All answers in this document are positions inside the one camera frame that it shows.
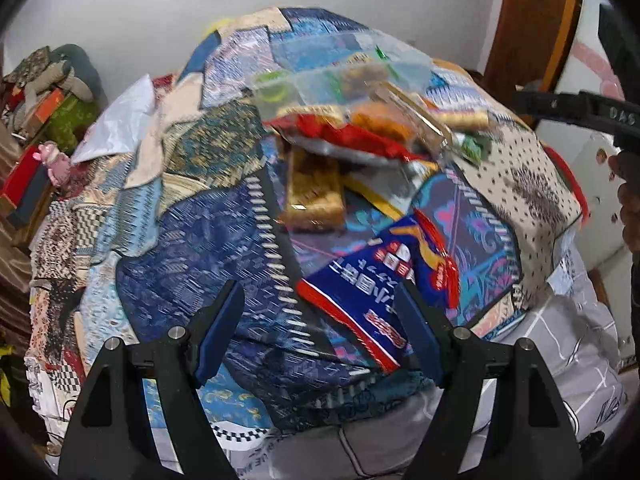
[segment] pink pig toy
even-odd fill
[[[64,153],[60,152],[58,145],[52,140],[38,146],[38,152],[33,158],[41,161],[47,168],[47,174],[51,183],[56,187],[62,187],[69,180],[71,161]]]

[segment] red and blue snack package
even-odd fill
[[[408,343],[393,308],[394,289],[411,280],[424,301],[457,308],[460,279],[444,237],[420,210],[400,219],[363,249],[300,280],[305,300],[349,327],[385,372],[399,367]]]

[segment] human hand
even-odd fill
[[[630,251],[640,251],[640,155],[620,152],[609,157],[609,167],[626,181],[618,188],[622,239]]]

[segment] wooden door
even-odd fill
[[[516,85],[555,88],[574,38],[582,0],[502,0],[483,83],[508,104]]]

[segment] brown curtain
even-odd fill
[[[0,184],[4,182],[21,153],[20,146],[0,121]],[[7,342],[15,345],[16,351],[23,354],[31,335],[31,263],[22,252],[11,247],[14,234],[11,224],[0,218],[0,329],[5,332]]]

